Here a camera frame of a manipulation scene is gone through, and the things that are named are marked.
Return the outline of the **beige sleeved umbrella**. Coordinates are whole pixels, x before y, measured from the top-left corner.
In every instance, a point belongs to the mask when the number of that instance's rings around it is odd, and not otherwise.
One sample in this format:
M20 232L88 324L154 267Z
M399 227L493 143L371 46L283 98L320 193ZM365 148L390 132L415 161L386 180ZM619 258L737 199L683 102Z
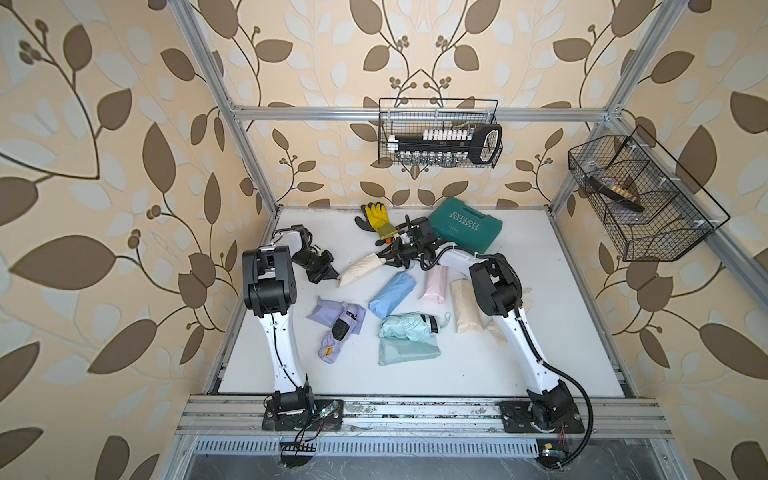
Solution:
M338 286L342 288L350 285L378 270L384 266L385 263L386 261L376 253L370 253L354 262L340 274Z

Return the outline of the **purple umbrella sleeve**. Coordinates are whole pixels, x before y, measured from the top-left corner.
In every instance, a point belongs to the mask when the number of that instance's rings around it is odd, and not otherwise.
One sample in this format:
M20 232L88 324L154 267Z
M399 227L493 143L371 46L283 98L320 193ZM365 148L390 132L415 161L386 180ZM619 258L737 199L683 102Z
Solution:
M359 335L365 320L366 309L358 304L319 298L308 319L326 327L332 327L345 312L355 317L356 324L351 327L351 332Z

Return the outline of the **purple umbrella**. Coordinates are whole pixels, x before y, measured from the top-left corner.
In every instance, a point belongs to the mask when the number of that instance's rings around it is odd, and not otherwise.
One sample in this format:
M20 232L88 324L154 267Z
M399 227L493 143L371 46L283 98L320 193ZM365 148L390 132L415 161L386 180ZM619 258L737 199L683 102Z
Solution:
M323 362L333 364L337 360L345 341L357 334L359 320L360 313L356 306L347 306L342 310L321 340L318 356Z

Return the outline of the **mint green umbrella sleeve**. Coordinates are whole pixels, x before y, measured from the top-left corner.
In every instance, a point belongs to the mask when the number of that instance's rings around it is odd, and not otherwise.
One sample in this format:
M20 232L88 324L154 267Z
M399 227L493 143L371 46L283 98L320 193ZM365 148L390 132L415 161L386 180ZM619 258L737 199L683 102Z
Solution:
M398 338L381 338L379 345L378 364L389 366L393 364L431 360L438 358L441 351L433 337L413 341Z

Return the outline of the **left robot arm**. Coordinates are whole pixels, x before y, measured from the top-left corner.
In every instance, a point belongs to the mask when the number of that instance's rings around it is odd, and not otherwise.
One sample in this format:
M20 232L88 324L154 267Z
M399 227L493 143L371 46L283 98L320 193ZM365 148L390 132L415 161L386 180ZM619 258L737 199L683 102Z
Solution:
M294 268L312 284L335 280L334 257L314 245L313 235L298 224L278 229L270 242L241 255L244 304L257 318L268 342L273 365L273 391L283 395L310 389L293 333L293 307L298 298Z

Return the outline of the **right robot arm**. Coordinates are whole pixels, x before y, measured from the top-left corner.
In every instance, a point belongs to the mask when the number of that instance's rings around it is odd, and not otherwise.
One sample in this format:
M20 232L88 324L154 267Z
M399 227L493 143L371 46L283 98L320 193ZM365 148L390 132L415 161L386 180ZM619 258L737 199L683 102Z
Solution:
M503 254L478 252L445 238L425 217L406 218L393 237L377 243L383 247L377 257L385 265L416 265L424 271L444 266L469 278L479 310L501 328L517 357L530 416L540 429L549 429L575 406L566 385L570 377L547 362L526 316L521 279Z

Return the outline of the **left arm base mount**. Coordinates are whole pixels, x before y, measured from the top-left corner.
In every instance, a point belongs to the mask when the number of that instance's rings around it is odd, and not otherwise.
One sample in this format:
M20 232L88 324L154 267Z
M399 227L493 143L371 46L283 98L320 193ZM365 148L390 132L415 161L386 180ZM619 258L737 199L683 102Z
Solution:
M264 431L300 431L304 428L338 431L344 416L342 399L316 399L311 390L273 392L263 402L261 428Z

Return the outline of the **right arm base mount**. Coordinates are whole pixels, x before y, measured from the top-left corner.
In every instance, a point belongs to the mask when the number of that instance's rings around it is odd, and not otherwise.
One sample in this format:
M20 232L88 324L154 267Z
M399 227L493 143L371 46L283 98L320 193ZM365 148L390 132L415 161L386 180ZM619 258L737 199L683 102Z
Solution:
M529 399L498 403L506 433L582 434L582 416L566 384L559 380L541 394L528 391Z

